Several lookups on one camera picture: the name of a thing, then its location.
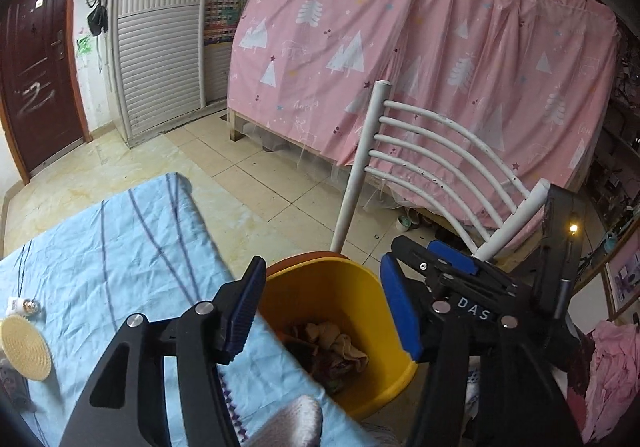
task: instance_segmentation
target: pink clothing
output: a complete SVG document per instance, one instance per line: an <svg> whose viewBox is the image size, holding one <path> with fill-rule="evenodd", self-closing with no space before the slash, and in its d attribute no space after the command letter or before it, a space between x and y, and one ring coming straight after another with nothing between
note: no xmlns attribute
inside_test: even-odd
<svg viewBox="0 0 640 447"><path fill-rule="evenodd" d="M541 177L566 186L591 159L616 43L616 17L596 0L249 0L234 39L228 105L276 134L348 164L370 87L388 78L394 100L462 124L527 188ZM409 113L397 118L447 136L506 183L457 133ZM412 132L391 127L385 132L445 157L507 217L489 183L460 156ZM412 151L389 144L379 149L443 178L482 223L495 228L478 199L448 170ZM468 223L428 178L388 162L376 166L409 180ZM389 186L426 206L413 192ZM506 188L519 204L519 194L510 184Z"/></svg>
<svg viewBox="0 0 640 447"><path fill-rule="evenodd" d="M589 387L585 396L586 422L582 441L605 437L640 389L640 334L635 325L600 322L593 331Z"/></svg>

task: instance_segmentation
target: pink curtain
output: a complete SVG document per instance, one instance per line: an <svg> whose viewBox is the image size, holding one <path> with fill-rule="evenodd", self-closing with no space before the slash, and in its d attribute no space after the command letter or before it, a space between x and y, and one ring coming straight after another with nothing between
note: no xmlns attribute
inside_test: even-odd
<svg viewBox="0 0 640 447"><path fill-rule="evenodd" d="M395 100L462 124L528 188L541 177L565 186L590 159L617 37L613 12L595 0L250 0L234 40L228 103L346 164L370 86L385 77L395 85ZM413 115L395 115L448 136L506 179L459 135ZM437 152L498 201L484 178L444 147L395 128L385 132ZM451 173L404 149L380 149L446 179L491 225ZM407 178L464 221L432 182L387 162L377 166ZM425 206L412 192L391 187ZM516 192L508 191L518 203Z"/></svg>

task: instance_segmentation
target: light blue bedsheet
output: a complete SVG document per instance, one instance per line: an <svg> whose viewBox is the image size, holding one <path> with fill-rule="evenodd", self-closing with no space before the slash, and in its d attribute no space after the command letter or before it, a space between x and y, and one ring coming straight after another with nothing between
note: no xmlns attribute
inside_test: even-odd
<svg viewBox="0 0 640 447"><path fill-rule="evenodd" d="M44 306L34 320L49 345L54 370L30 382L37 411L25 415L49 447L60 443L87 378L124 319L181 315L232 281L189 195L172 173L82 211L0 261L0 302L17 295ZM175 359L165 362L167 414L174 447L186 447ZM221 374L242 426L254 434L299 395L322 405L322 447L369 447L375 441L300 369L259 316L244 351Z"/></svg>

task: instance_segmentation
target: dark red door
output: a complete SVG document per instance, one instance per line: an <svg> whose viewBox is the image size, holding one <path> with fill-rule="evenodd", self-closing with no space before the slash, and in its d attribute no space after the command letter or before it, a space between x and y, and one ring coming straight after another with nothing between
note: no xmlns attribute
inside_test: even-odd
<svg viewBox="0 0 640 447"><path fill-rule="evenodd" d="M2 20L3 98L30 172L82 138L67 61L74 56L66 54L65 14L66 0L14 0Z"/></svg>

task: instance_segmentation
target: door handle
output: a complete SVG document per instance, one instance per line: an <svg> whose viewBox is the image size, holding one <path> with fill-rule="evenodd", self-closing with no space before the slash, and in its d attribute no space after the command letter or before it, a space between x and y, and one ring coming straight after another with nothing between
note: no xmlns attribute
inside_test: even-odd
<svg viewBox="0 0 640 447"><path fill-rule="evenodd" d="M63 45L63 42L64 32L62 30L58 30L56 40L51 43L51 47L57 50L56 55L58 56L59 61L62 61L62 59L65 58L65 45Z"/></svg>

